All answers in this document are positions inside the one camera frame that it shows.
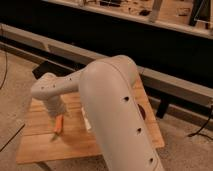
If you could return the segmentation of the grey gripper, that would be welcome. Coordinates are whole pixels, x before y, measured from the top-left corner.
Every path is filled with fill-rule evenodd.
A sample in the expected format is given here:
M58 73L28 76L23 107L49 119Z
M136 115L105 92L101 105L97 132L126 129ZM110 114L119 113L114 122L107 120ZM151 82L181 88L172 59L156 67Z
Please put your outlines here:
M66 105L60 96L55 96L45 100L44 105L51 117L56 117L66 112Z

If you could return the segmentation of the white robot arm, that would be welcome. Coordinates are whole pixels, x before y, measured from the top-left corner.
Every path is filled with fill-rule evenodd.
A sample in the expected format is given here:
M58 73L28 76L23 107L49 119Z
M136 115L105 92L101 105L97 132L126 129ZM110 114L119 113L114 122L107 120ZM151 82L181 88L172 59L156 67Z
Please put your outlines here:
M77 91L109 171L165 171L133 93L135 62L117 55L67 76L46 73L31 95L52 116L66 111L61 96Z

